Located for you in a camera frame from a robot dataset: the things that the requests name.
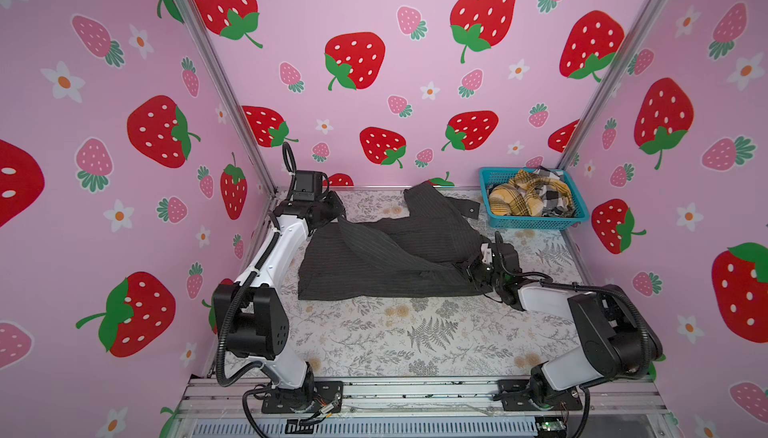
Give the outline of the dark grey striped shirt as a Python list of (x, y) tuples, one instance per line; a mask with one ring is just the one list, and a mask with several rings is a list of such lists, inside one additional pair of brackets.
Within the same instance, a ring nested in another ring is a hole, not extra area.
[(404, 191), (408, 216), (374, 222), (339, 218), (314, 232), (298, 269), (305, 301), (356, 297), (461, 297), (488, 293), (474, 268), (490, 242), (470, 224), (479, 204), (424, 182)]

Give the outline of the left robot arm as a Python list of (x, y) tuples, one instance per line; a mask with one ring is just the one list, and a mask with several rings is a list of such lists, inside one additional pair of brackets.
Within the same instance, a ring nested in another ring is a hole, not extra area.
[(292, 174), (286, 198), (268, 213), (268, 234), (254, 259), (232, 284), (220, 284), (213, 293), (219, 385), (231, 386), (258, 369), (278, 389), (311, 392), (310, 367), (288, 344), (289, 319), (278, 288), (302, 244), (342, 212), (326, 174)]

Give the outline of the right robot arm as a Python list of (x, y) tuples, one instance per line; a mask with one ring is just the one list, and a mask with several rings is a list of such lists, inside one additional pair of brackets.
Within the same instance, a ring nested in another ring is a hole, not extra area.
[(478, 289), (489, 286), (501, 303), (515, 310), (571, 321), (579, 345), (532, 368), (524, 388), (501, 388), (496, 401), (528, 401), (539, 409), (553, 408), (579, 390), (649, 374), (651, 364), (663, 355), (663, 346), (621, 287), (559, 283), (543, 272), (525, 272), (507, 262), (512, 251), (497, 236), (494, 244), (483, 244), (457, 269)]

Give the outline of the teal plastic basket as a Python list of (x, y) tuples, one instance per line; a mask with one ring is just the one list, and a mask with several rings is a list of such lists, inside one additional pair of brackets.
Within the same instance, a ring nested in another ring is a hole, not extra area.
[(486, 167), (479, 172), (489, 225), (494, 228), (566, 230), (589, 217), (564, 170)]

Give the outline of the yellow plaid shirt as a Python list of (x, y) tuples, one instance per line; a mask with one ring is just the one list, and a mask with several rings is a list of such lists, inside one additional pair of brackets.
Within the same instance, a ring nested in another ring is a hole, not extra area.
[(546, 168), (519, 170), (489, 192), (490, 212), (497, 216), (566, 218), (576, 204), (564, 173)]

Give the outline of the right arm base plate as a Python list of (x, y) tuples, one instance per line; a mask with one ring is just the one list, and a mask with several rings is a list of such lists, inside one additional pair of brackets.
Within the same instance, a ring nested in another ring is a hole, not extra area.
[(498, 391), (492, 397), (500, 402), (505, 411), (582, 411), (583, 404), (575, 388), (557, 391), (545, 382), (532, 377), (502, 379), (497, 382)]

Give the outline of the aluminium rail frame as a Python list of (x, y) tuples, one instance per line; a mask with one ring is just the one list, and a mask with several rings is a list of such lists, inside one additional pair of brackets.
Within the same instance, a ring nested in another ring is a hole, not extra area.
[(539, 410), (532, 404), (495, 400), (513, 377), (410, 377), (341, 379), (340, 401), (330, 413), (266, 414), (252, 398), (244, 414), (242, 396), (262, 388), (245, 379), (223, 388), (193, 379), (167, 425), (167, 437), (680, 437), (676, 417), (649, 380), (616, 381), (575, 391), (561, 404)]

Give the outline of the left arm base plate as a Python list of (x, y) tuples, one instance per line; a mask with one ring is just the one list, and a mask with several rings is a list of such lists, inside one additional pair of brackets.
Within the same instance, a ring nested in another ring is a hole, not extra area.
[(275, 387), (266, 393), (262, 401), (262, 414), (328, 414), (341, 410), (344, 383), (320, 380), (301, 388)]

